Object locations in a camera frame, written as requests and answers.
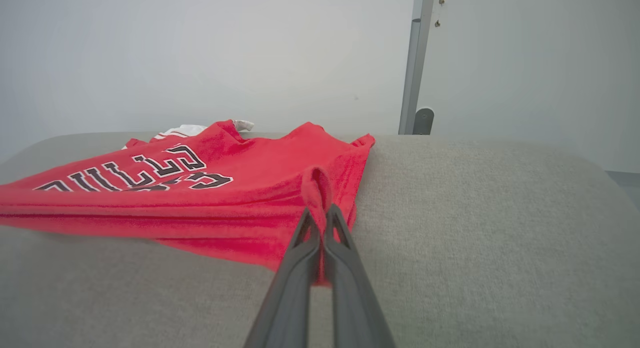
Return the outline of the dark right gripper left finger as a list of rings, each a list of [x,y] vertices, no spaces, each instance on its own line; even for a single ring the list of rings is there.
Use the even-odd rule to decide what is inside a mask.
[[[310,289],[319,273],[321,239],[304,209],[244,343],[245,348],[306,348]]]

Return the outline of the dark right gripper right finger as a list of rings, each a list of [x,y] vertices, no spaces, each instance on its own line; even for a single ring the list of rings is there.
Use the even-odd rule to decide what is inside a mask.
[[[333,291],[336,348],[395,348],[377,296],[340,208],[326,214],[324,273]]]

